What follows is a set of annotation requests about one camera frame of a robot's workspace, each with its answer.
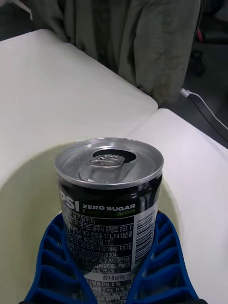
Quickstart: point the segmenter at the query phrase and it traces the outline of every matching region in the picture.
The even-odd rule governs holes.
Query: red object
[[[201,43],[203,43],[203,35],[200,29],[197,30],[197,37]]]

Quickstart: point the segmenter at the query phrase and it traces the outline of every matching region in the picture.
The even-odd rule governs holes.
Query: black can label
[[[60,197],[67,246],[98,304],[124,303],[152,245],[157,195],[143,195],[140,203],[90,204],[60,187]]]

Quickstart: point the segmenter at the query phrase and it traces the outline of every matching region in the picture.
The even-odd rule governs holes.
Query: can opening
[[[115,149],[106,149],[106,150],[99,150],[93,154],[93,157],[108,154],[108,155],[119,155],[124,157],[124,162],[132,162],[136,159],[136,155],[132,152],[125,151],[125,150],[115,150]]]

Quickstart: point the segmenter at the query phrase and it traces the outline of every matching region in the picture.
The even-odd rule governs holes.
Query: can lid
[[[149,144],[125,138],[77,142],[55,160],[66,181],[92,189],[124,189],[151,181],[162,172],[162,154]]]

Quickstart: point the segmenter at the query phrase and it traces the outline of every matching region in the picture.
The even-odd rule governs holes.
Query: power cord
[[[181,91],[180,91],[180,93],[181,93],[181,95],[183,95],[185,98],[187,98],[187,97],[189,97],[189,95],[195,95],[195,96],[197,96],[201,101],[202,101],[202,103],[205,105],[205,107],[208,109],[208,111],[212,114],[212,116],[226,129],[226,130],[228,130],[228,127],[226,126],[226,125],[224,125],[215,115],[214,115],[214,113],[212,112],[212,110],[208,107],[208,105],[205,103],[205,101],[203,100],[203,98],[200,96],[200,95],[198,95],[198,94],[196,94],[196,93],[193,93],[193,92],[191,92],[191,91],[189,91],[189,90],[185,90],[184,88],[182,88],[181,89]]]

